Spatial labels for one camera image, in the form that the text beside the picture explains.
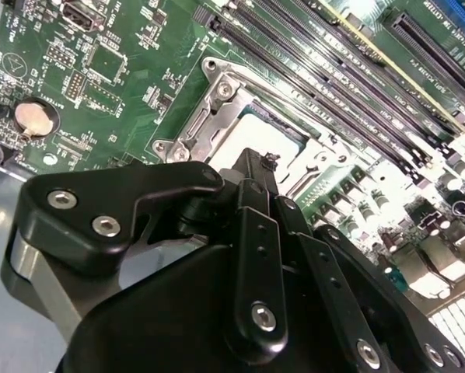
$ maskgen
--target integrated circuit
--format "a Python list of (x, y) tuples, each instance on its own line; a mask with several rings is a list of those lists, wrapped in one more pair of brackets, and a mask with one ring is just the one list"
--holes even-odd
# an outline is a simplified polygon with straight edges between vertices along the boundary
[(123, 54), (102, 43), (95, 43), (87, 56), (85, 66), (106, 82), (115, 85), (120, 81), (128, 60)]
[(167, 21), (167, 14), (161, 10), (157, 9), (156, 12), (153, 13), (153, 22), (159, 26), (164, 26)]

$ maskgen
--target screw hole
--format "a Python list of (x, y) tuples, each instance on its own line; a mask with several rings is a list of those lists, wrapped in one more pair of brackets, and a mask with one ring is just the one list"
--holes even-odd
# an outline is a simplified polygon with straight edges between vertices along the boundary
[(257, 251), (263, 258), (267, 256), (267, 249), (265, 249), (263, 246), (258, 246)]
[(338, 281), (336, 278), (332, 277), (330, 281), (336, 289), (341, 289), (340, 281)]
[(319, 253), (319, 256), (326, 263), (329, 262), (329, 257), (325, 253)]
[(214, 71), (217, 68), (217, 64), (214, 61), (209, 61), (207, 63), (207, 69), (210, 71)]

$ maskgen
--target silver screw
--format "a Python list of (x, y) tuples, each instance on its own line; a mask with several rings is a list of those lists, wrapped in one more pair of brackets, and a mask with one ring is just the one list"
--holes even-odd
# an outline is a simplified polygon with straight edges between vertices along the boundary
[(447, 346), (445, 346), (443, 350), (445, 351), (445, 354), (450, 359), (450, 361), (452, 361), (456, 367), (461, 368), (463, 366), (460, 359), (457, 357), (457, 355), (454, 354), (452, 350), (450, 350)]
[(174, 158), (178, 162), (186, 162), (189, 159), (189, 155), (187, 154), (185, 149), (179, 148), (174, 153)]
[(165, 145), (163, 145), (161, 142), (157, 142), (155, 144), (155, 150), (158, 152), (163, 152), (165, 150)]
[(292, 210), (296, 210), (296, 203), (290, 200), (289, 198), (285, 198), (285, 205), (291, 208)]
[(340, 239), (340, 235), (338, 235), (338, 232), (336, 232), (334, 229), (328, 229), (327, 233), (332, 239)]
[(362, 360), (365, 361), (369, 367), (375, 370), (379, 369), (381, 366), (379, 355), (368, 342), (364, 340), (358, 340), (357, 351)]
[(265, 305), (254, 305), (251, 309), (251, 317), (253, 322), (264, 332), (271, 332), (276, 329), (276, 317)]
[(58, 210), (70, 210), (77, 206), (77, 197), (66, 190), (55, 190), (47, 195), (47, 202)]
[(93, 229), (98, 235), (115, 237), (122, 228), (118, 221), (111, 216), (99, 216), (93, 220)]
[(233, 87), (228, 82), (220, 82), (217, 86), (217, 97), (223, 100), (233, 97)]
[(425, 350), (429, 359), (433, 361), (436, 365), (438, 365), (439, 367), (445, 365), (445, 363), (443, 362), (443, 358), (433, 347), (431, 347), (431, 345), (425, 344)]

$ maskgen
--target mounting hole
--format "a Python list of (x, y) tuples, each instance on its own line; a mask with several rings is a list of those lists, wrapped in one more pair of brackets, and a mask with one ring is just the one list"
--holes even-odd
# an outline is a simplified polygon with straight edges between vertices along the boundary
[(217, 68), (217, 64), (214, 61), (207, 62), (207, 69), (209, 71), (215, 71), (216, 68)]
[(338, 281), (336, 278), (332, 277), (330, 281), (336, 289), (341, 289), (340, 281)]
[(204, 169), (203, 170), (203, 175), (207, 179), (209, 179), (210, 181), (216, 181), (217, 180), (217, 176), (210, 169)]
[(267, 249), (265, 249), (263, 246), (258, 246), (257, 251), (263, 258), (265, 258), (268, 254)]
[(329, 256), (327, 256), (325, 253), (319, 253), (319, 257), (326, 263), (329, 262)]

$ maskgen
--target light blue surface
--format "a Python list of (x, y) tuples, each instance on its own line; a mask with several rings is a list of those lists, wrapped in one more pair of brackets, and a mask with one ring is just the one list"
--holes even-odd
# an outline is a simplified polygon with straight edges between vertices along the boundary
[[(0, 173), (0, 268), (19, 187)], [(0, 373), (54, 371), (64, 351), (56, 327), (9, 296), (0, 280)]]

